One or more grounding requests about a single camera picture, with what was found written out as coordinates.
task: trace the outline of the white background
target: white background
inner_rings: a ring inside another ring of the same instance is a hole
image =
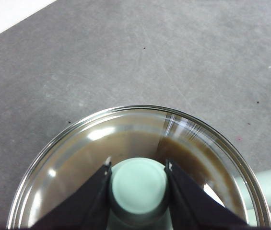
[[[55,0],[0,0],[0,33]]]

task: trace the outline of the stainless steel bowl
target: stainless steel bowl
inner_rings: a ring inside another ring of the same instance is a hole
[[[131,157],[160,162],[174,158],[199,185],[208,184],[228,209],[247,220],[234,180],[242,177],[257,225],[271,226],[269,208],[253,171],[226,138],[186,113],[133,105],[88,116],[50,141],[17,189],[7,228],[32,226],[79,188],[109,155],[114,165]]]

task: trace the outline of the metal tip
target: metal tip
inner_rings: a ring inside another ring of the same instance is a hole
[[[106,161],[103,163],[105,166],[109,166],[111,164],[112,157],[108,157]]]

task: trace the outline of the gray countertop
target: gray countertop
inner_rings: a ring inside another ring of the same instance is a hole
[[[194,115],[271,169],[271,0],[58,0],[0,34],[0,227],[57,133],[129,104]]]

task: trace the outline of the mint green cylinder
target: mint green cylinder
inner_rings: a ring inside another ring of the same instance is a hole
[[[164,165],[130,158],[112,168],[109,198],[114,214],[131,226],[156,222],[166,211],[168,183]]]

